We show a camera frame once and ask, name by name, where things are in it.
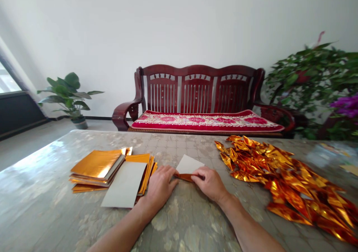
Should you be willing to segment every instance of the purple flower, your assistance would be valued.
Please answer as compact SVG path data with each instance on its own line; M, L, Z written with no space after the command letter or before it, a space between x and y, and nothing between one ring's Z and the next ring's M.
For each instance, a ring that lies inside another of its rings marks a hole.
M342 114L349 118L358 117L358 93L351 97L341 97L330 104L330 107L336 108L337 114Z

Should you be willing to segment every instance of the plant pot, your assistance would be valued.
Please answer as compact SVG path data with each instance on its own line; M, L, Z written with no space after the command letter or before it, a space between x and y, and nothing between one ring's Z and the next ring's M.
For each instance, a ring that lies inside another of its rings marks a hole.
M85 117L82 117L79 120L72 120L73 124L76 126L77 129L86 130L88 128L87 121Z

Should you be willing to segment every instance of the gold foil paper stack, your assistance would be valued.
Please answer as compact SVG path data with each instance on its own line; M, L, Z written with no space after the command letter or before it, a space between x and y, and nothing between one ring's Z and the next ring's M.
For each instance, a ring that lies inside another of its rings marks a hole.
M286 220L317 226L341 241L358 246L353 232L358 209L339 194L339 186L316 174L293 153L245 136L230 136L233 147L215 141L230 175L245 182L260 182L272 194L267 209Z
M158 166L150 154L132 155L132 147L113 151L92 151L71 169L69 180L76 184L72 192L108 189L124 161L147 163L137 194L139 199L144 195L149 177Z

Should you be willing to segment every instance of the hand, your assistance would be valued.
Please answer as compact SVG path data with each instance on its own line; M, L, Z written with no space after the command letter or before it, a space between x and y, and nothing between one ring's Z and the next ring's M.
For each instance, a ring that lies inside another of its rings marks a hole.
M203 177L204 180L194 175L199 175ZM191 179L206 196L218 204L230 196L230 193L226 190L219 174L214 169L210 169L206 166L200 167L193 172Z
M160 166L149 178L148 192L143 198L156 213L164 206L173 189L179 183L179 179L170 182L174 174L179 174L179 172L175 168L166 165Z

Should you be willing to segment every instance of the baseboard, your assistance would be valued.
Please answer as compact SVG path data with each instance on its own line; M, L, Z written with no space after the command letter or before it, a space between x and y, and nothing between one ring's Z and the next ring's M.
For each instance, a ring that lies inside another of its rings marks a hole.
M112 120L112 117L86 116L87 120Z
M47 120L41 120L41 121L38 121L38 122L35 122L35 123L32 123L32 124L29 124L29 125L26 125L26 126L23 126L23 127L20 127L19 129L16 129L16 130L12 130L12 131L9 131L7 133L4 133L2 135L0 135L0 141L1 140L4 140L4 139L7 139L7 138L10 138L12 136L15 136L15 135L18 135L20 133L23 133L25 131L28 131L32 128L35 128L37 126L40 126L40 125L43 125L45 123L48 123L50 122L49 119Z
M99 117L99 116L85 116L87 120L112 120L112 117ZM59 120L62 120L62 119L68 119L69 116L67 115L62 115L60 117L57 117L57 118L50 118L51 121L59 121ZM132 121L131 118L126 118L126 121Z

